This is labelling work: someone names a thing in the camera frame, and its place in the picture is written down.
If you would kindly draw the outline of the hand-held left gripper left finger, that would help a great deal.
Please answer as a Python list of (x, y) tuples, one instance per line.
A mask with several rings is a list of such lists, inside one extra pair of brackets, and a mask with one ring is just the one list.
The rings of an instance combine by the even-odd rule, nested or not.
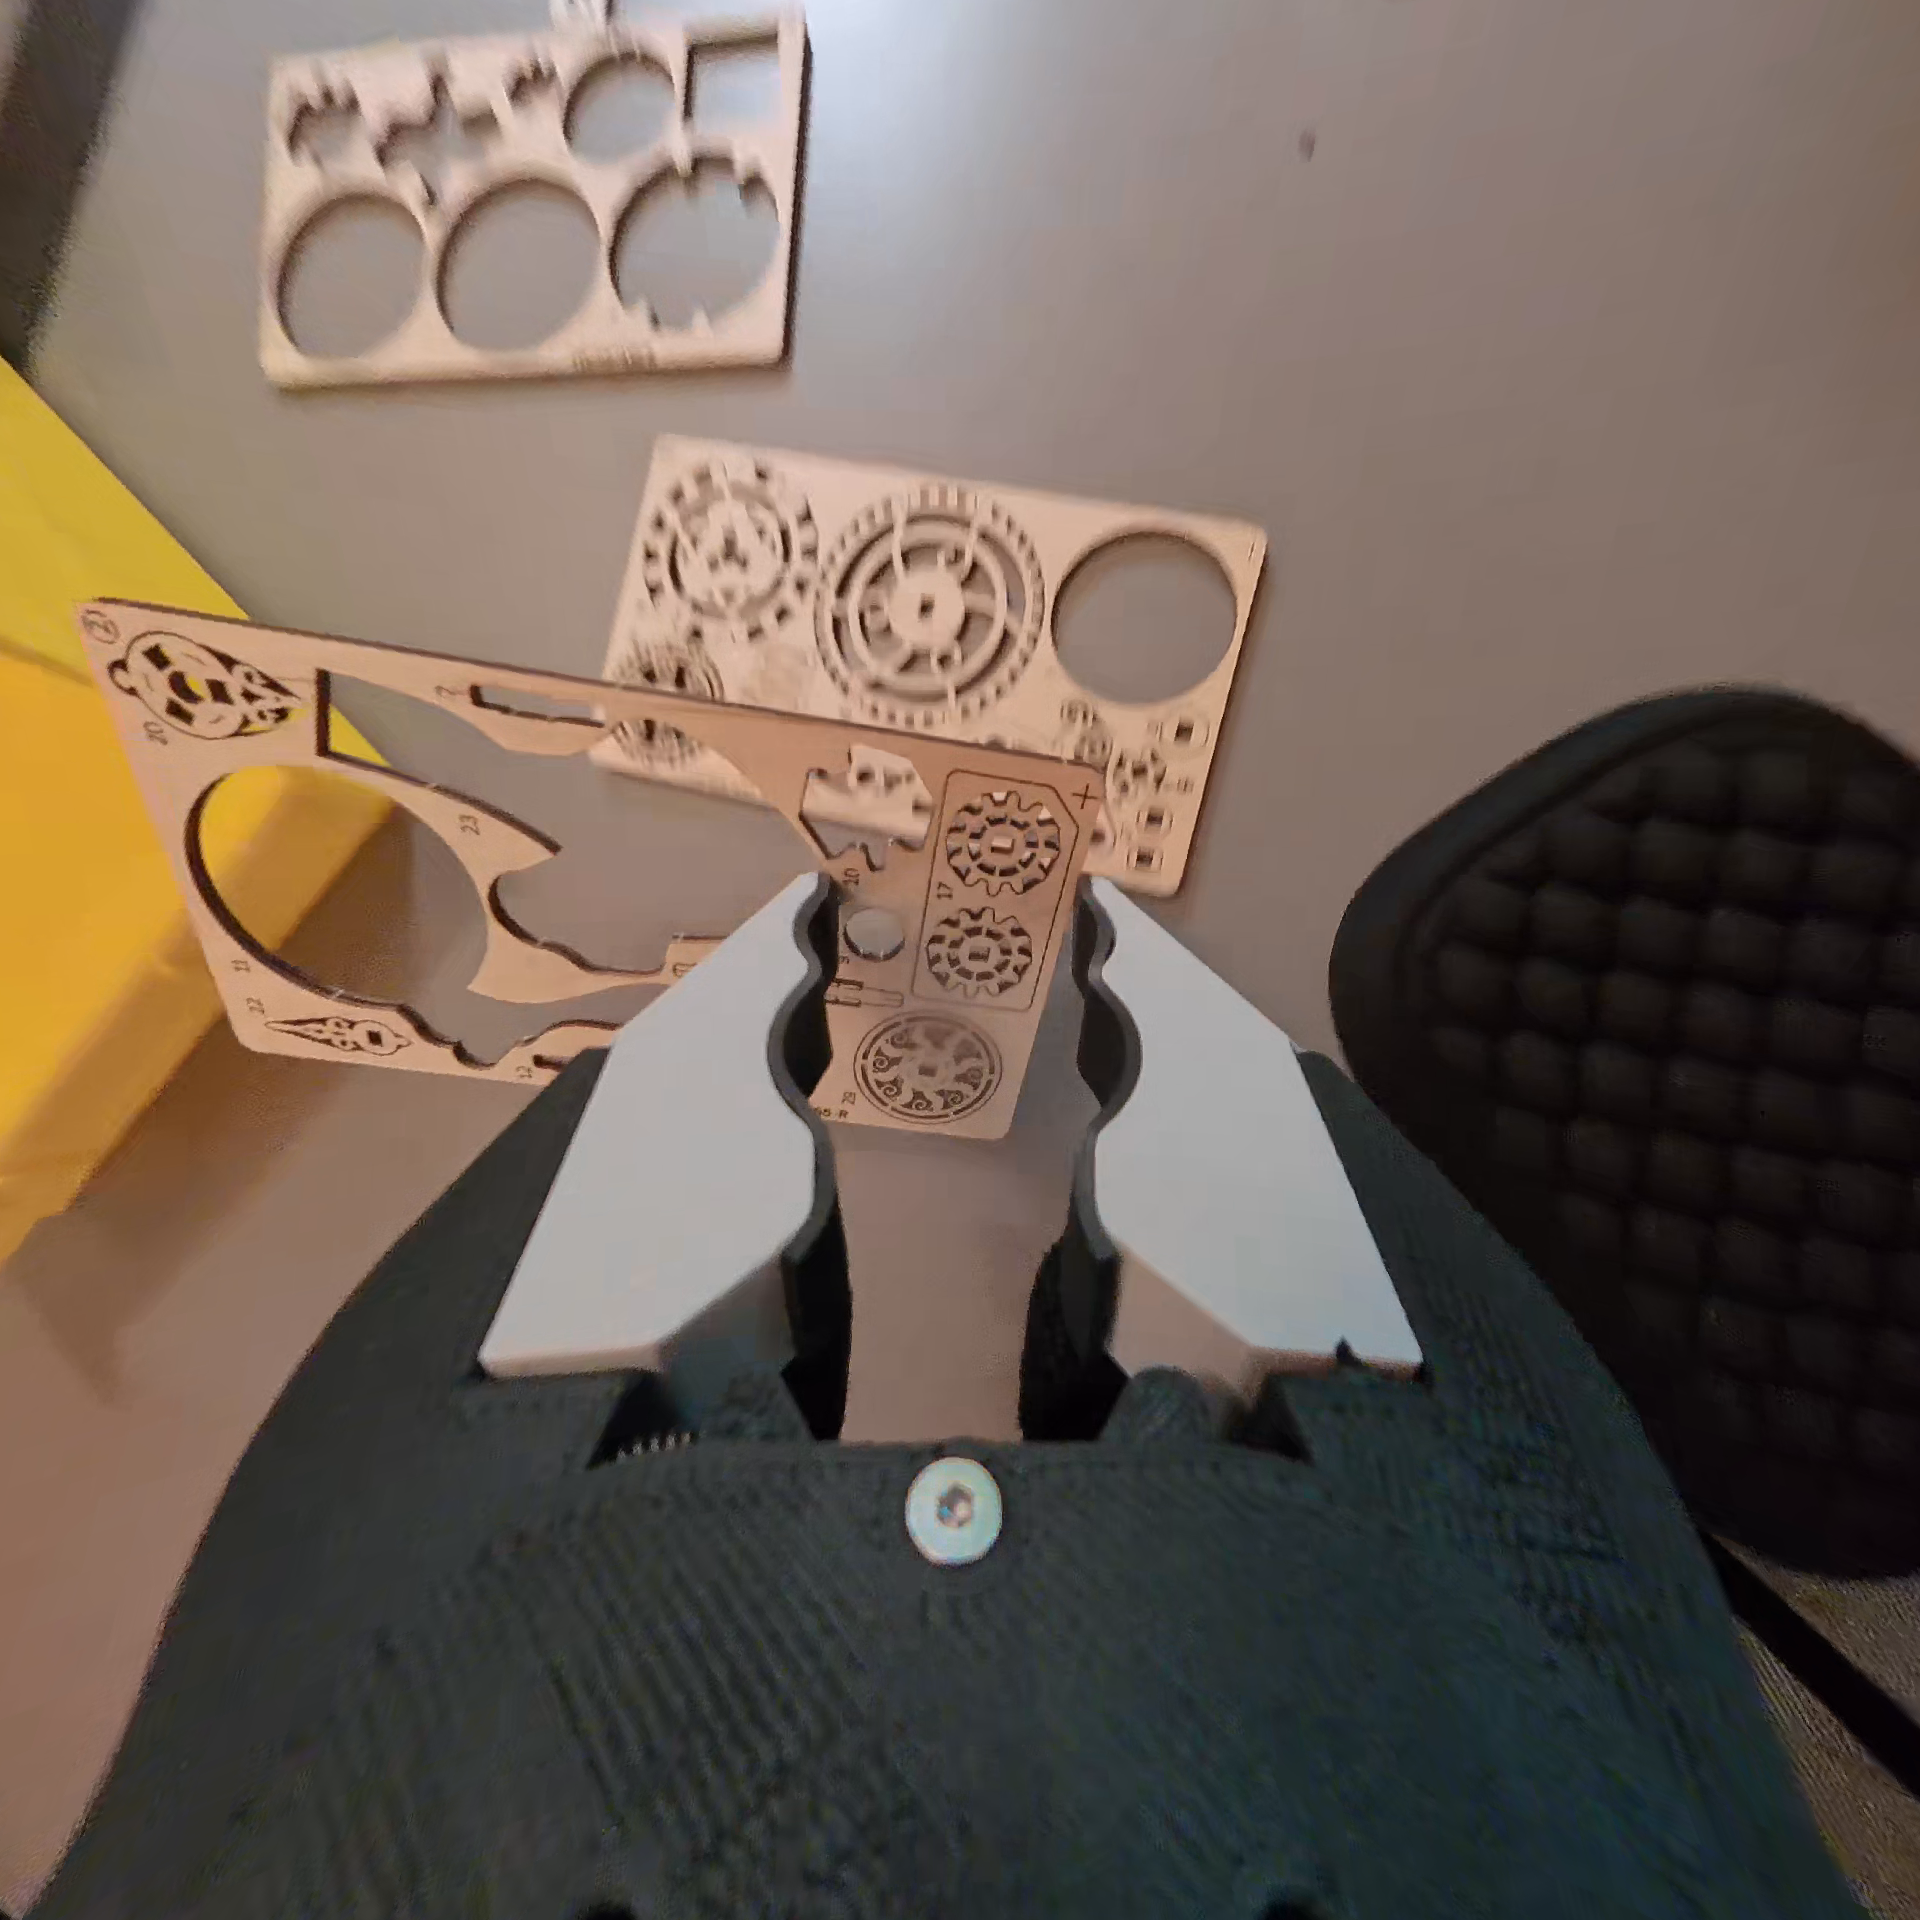
[(845, 1230), (809, 1093), (837, 899), (790, 882), (605, 1048), (479, 1346), (491, 1379), (648, 1373), (685, 1428), (770, 1373), (845, 1420)]

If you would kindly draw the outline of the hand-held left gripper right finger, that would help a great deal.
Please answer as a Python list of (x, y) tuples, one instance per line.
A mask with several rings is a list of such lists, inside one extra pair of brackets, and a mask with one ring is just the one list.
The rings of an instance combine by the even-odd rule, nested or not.
[(1225, 1429), (1271, 1379), (1417, 1379), (1294, 1039), (1110, 880), (1082, 885), (1070, 961), (1096, 1111), (1027, 1295), (1019, 1436), (1092, 1437), (1151, 1372), (1194, 1381)]

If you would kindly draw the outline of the wooden puzzle sheet with cutouts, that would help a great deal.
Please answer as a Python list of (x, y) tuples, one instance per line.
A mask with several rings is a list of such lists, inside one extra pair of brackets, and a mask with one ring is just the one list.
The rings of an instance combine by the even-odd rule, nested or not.
[(816, 1111), (954, 1139), (1010, 1131), (1102, 807), (1092, 768), (125, 597), (84, 602), (76, 617), (224, 1013), (253, 1050), (542, 1088), (610, 1046), (614, 1025), (554, 1021), (483, 1061), (412, 1004), (306, 977), (252, 937), (203, 849), (211, 795), (243, 771), (334, 775), (424, 826), (487, 915), (474, 996), (549, 1008), (614, 990), (674, 994), (721, 943), (680, 933), (658, 965), (620, 972), (526, 930), (501, 882), (557, 858), (559, 844), (500, 803), (335, 747), (334, 696), (347, 679), (436, 708), (512, 755), (587, 755), (616, 726), (641, 723), (717, 755), (783, 818), (853, 922), (827, 967), (829, 1059), (808, 1079)]

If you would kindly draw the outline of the wooden puzzle sheet with gears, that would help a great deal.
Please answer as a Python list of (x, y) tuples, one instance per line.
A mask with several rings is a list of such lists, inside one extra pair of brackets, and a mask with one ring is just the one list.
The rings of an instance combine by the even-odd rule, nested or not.
[[(1139, 542), (1209, 563), (1232, 603), (1222, 657), (1158, 700), (1093, 689), (1055, 635), (1061, 591)], [(1232, 517), (663, 435), (601, 678), (1075, 758), (1107, 792), (1087, 870), (1167, 899), (1266, 553), (1266, 534)]]

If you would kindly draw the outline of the wooden puzzle frame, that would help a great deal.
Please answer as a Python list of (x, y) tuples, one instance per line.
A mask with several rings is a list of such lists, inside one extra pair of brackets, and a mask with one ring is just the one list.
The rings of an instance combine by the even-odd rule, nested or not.
[[(255, 346), (279, 390), (775, 368), (788, 353), (804, 145), (806, 15), (549, 3), (542, 28), (384, 39), (278, 58), (266, 81)], [(659, 132), (622, 155), (574, 138), (587, 84), (616, 67), (659, 77)], [(761, 190), (775, 237), (756, 282), (683, 322), (623, 299), (620, 231), (663, 179), (721, 167)], [(447, 319), (445, 266), (457, 230), (516, 187), (571, 195), (595, 261), (559, 323), (524, 348), (462, 342)], [(325, 216), (347, 204), (397, 211), (419, 243), (416, 289), (395, 325), (360, 351), (297, 346), (285, 274)]]

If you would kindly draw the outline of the grey desk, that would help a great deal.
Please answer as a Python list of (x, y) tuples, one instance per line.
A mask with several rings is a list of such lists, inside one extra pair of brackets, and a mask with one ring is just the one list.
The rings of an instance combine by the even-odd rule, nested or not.
[(809, 3), (772, 375), (276, 395), (282, 52), (528, 3), (147, 3), (31, 371), (246, 611), (592, 672), (654, 437), (1269, 539), (1166, 918), (1331, 1038), (1358, 882), (1591, 712), (1916, 742), (1916, 3)]

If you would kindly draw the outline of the slotted yellow plastic bin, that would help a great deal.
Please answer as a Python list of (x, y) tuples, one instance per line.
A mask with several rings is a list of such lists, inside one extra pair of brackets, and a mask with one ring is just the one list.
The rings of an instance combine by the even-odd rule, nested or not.
[(63, 1212), (224, 1013), (78, 607), (242, 616), (2, 366), (2, 1256)]

